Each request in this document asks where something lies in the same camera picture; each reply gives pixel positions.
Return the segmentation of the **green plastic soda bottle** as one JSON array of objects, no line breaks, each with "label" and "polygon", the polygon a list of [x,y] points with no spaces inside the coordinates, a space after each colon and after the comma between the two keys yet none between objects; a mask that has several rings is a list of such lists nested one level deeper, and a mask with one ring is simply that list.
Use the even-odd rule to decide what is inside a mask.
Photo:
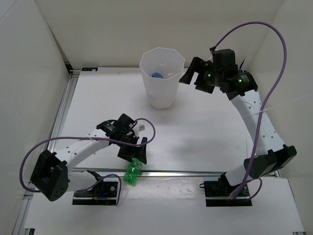
[{"label": "green plastic soda bottle", "polygon": [[137,183],[137,179],[141,174],[141,168],[143,163],[133,158],[132,162],[128,164],[126,172],[124,174],[123,180],[126,184],[135,186]]}]

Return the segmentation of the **clear bottle with blue label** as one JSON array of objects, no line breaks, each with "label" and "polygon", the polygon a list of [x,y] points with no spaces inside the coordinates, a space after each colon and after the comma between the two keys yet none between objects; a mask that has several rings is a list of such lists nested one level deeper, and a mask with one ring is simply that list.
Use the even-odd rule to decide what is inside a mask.
[{"label": "clear bottle with blue label", "polygon": [[154,72],[152,75],[151,75],[152,78],[160,78],[160,79],[163,79],[163,75],[159,72]]}]

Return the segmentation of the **clear unlabelled plastic bottle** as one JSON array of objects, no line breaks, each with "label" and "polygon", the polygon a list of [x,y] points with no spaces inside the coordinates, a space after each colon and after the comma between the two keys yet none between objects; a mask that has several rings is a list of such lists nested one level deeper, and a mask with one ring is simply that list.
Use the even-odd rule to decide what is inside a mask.
[{"label": "clear unlabelled plastic bottle", "polygon": [[178,67],[173,61],[164,60],[160,63],[160,73],[163,79],[170,79],[174,77],[178,73],[177,69]]}]

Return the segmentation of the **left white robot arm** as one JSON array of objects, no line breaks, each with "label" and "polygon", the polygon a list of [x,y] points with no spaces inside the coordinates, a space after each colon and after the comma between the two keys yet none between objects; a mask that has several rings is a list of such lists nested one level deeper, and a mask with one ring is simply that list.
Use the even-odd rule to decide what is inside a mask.
[{"label": "left white robot arm", "polygon": [[56,152],[45,150],[35,164],[31,183],[51,202],[71,190],[71,171],[83,160],[111,144],[119,146],[118,157],[131,162],[134,158],[146,164],[146,142],[137,146],[145,126],[137,121],[107,120],[97,125],[86,137]]}]

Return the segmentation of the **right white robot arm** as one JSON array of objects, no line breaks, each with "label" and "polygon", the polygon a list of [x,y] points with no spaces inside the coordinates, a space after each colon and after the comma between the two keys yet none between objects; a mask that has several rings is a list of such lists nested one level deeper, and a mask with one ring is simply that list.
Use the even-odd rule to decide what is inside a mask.
[{"label": "right white robot arm", "polygon": [[198,74],[194,83],[197,90],[211,94],[219,88],[226,94],[253,141],[250,158],[219,178],[221,193],[233,200],[248,182],[283,168],[297,151],[279,136],[264,111],[265,101],[260,98],[255,79],[238,69],[233,55],[214,56],[213,61],[194,57],[180,83],[190,84],[194,73]]}]

